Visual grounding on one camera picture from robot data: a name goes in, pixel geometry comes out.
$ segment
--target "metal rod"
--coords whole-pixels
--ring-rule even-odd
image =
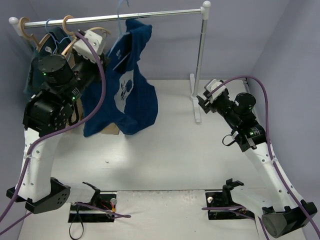
[[[144,13],[130,13],[130,14],[121,14],[119,19],[141,19],[141,18],[151,18],[151,17],[160,17],[160,16],[170,16],[170,15],[182,15],[182,14],[201,14],[202,9],[188,9],[188,10],[176,10],[176,11],[156,11],[156,12],[144,12]],[[115,21],[118,19],[118,15],[109,15],[109,16],[90,16],[90,17],[80,17],[80,18],[71,18],[68,19],[65,23],[66,25],[71,24],[85,24],[85,23],[97,23],[97,22],[108,22]],[[48,26],[60,26],[62,25],[63,20],[52,20],[48,22]],[[29,28],[40,28],[46,25],[46,21],[34,21],[26,22],[24,24],[25,29]]]
[[[197,97],[198,90],[199,90],[202,59],[203,59],[203,56],[204,56],[204,49],[205,49],[205,38],[206,38],[206,31],[207,31],[207,22],[208,22],[208,20],[202,20],[201,35],[200,35],[200,42],[199,42],[199,51],[198,51],[198,60],[197,60],[197,63],[196,63],[194,89],[193,89],[193,93],[192,93],[192,96],[191,96],[192,98],[196,98]]]
[[[77,214],[77,211],[71,210],[69,214]],[[80,210],[79,214],[99,214],[99,215],[106,215],[104,211],[98,211],[98,210]]]

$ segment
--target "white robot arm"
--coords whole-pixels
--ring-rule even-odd
[[[266,230],[274,238],[305,226],[309,220],[287,191],[284,182],[311,217],[317,213],[317,208],[313,202],[305,202],[293,187],[280,166],[272,145],[270,145],[272,153],[270,156],[266,132],[252,113],[256,99],[249,93],[239,93],[235,100],[231,101],[228,89],[224,85],[220,86],[222,83],[223,81],[216,79],[210,81],[204,87],[203,95],[206,99],[197,96],[199,105],[206,113],[217,112],[225,119],[232,129],[233,142],[231,144],[237,143],[241,151],[252,162],[270,196],[270,200],[265,199],[250,191],[242,182],[230,179],[226,181],[222,189],[226,205],[238,204],[246,207],[262,219]]]
[[[97,206],[101,202],[100,190],[93,185],[83,182],[72,186],[51,177],[54,154],[62,137],[62,134],[54,133],[63,131],[67,121],[70,125],[78,124],[78,117],[76,122],[71,122],[73,111],[77,110],[76,101],[90,83],[101,80],[101,72],[108,64],[101,47],[104,39],[100,35],[90,30],[76,34],[87,43],[81,39],[74,43],[75,66],[72,69],[65,56],[60,54],[38,59],[38,70],[43,73],[45,82],[24,111],[23,180],[20,188],[12,187],[6,195],[16,202],[26,202],[25,208],[34,214],[58,209],[65,203],[82,202]],[[30,146],[44,136],[47,138],[29,152]],[[27,160],[29,163],[24,173]]]

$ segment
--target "clothing rack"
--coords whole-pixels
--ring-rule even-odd
[[[140,18],[153,18],[153,17],[161,17],[161,16],[171,16],[171,15],[184,15],[184,14],[201,14],[202,15],[202,25],[201,25],[201,33],[200,33],[200,42],[198,49],[198,57],[196,64],[195,74],[190,74],[190,85],[191,85],[191,100],[193,103],[194,109],[194,118],[196,123],[201,123],[201,115],[200,115],[200,107],[198,105],[198,89],[199,82],[201,76],[201,67],[202,67],[202,59],[204,54],[205,47],[205,37],[207,31],[207,22],[209,18],[211,3],[210,1],[205,1],[200,8],[196,9],[186,9],[186,10],[174,10],[174,11],[156,11],[156,12],[144,12],[144,13],[131,13],[131,14],[121,14],[119,15],[120,20],[125,19],[140,19]],[[98,23],[98,22],[108,22],[108,21],[116,21],[118,19],[118,15],[108,15],[108,16],[90,16],[90,17],[79,17],[79,18],[71,18],[68,19],[65,24],[84,24],[84,23]],[[30,43],[23,37],[22,30],[19,26],[19,20],[16,17],[10,17],[9,23],[12,25],[17,34],[23,38],[24,41],[27,41],[28,45]],[[48,22],[48,26],[62,26],[63,20],[51,20]],[[25,22],[24,28],[41,28],[45,27],[46,21],[34,21],[34,22]]]

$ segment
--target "black cable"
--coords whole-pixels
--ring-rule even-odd
[[[70,238],[71,238],[72,240],[79,240],[80,238],[82,238],[82,236],[83,236],[83,234],[84,234],[84,232],[85,232],[84,223],[82,222],[81,216],[80,216],[80,214],[79,214],[79,208],[80,208],[80,206],[77,206],[77,208],[76,208],[76,214],[75,214],[75,216],[73,217],[72,222],[71,222],[70,227],[69,227],[69,236],[70,236]],[[79,219],[79,221],[80,221],[80,223],[81,223],[82,233],[81,233],[81,236],[80,236],[80,237],[74,238],[73,236],[71,236],[71,226],[72,226],[72,224],[74,223],[74,221],[75,221],[77,218]]]
[[[75,121],[72,122],[72,121],[71,121],[72,116],[69,117],[69,118],[68,118],[69,126],[72,126],[72,125],[76,124],[77,122],[79,122],[79,119],[80,119],[77,102],[74,103],[73,108],[74,108],[74,112],[75,112]]]
[[[225,138],[228,137],[228,136],[232,136],[231,134],[228,134],[226,136],[224,136],[224,138],[222,139],[222,144],[225,145],[226,147],[230,147],[232,144],[234,144],[236,142],[236,140],[233,140],[232,142],[228,143],[228,144],[225,144],[224,141],[225,141]]]

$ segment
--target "screw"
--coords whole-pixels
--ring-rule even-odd
[[[206,199],[206,201],[208,202],[208,204],[210,204],[214,201],[214,198],[212,196],[210,196]]]
[[[117,205],[117,199],[111,198],[111,199],[110,199],[110,203],[112,203],[113,206]]]

